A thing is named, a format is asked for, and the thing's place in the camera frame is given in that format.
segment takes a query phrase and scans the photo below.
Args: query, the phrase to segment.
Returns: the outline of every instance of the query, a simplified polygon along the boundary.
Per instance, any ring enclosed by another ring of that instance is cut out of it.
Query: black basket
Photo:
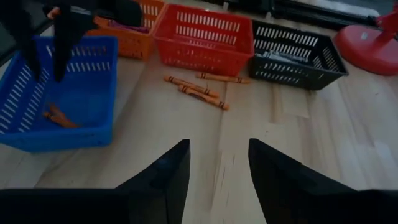
[[[330,37],[253,20],[254,50],[249,75],[285,85],[320,90],[348,75]],[[289,59],[261,57],[276,52]]]

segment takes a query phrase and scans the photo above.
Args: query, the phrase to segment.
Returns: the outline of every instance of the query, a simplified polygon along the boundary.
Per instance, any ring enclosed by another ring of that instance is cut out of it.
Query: blue basket
[[[27,152],[105,146],[112,141],[118,42],[84,37],[72,50],[65,78],[53,77],[53,38],[36,38],[42,76],[37,83],[17,54],[0,81],[0,142]],[[81,128],[65,129],[43,117],[48,103]]]

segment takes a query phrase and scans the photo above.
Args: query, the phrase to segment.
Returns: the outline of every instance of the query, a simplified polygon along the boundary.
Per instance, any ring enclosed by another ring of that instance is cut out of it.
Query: red lamp base
[[[378,75],[398,75],[398,41],[386,39],[379,30],[348,26],[334,42],[341,56],[353,65]]]

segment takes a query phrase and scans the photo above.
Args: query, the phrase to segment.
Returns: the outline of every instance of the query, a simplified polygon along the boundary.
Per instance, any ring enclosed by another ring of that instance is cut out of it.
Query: red object
[[[398,7],[376,19],[382,31],[348,26],[339,31],[334,42],[341,56],[353,65],[378,75],[398,75]]]
[[[252,20],[169,4],[154,33],[162,62],[237,76],[254,55]]]

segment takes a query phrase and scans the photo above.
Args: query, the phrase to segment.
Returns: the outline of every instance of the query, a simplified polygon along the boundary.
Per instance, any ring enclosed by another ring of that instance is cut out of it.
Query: black stand
[[[354,24],[376,27],[373,16],[338,12],[291,0],[226,0],[225,2],[232,10],[244,10],[256,14],[270,12],[276,19],[288,19],[333,30]]]

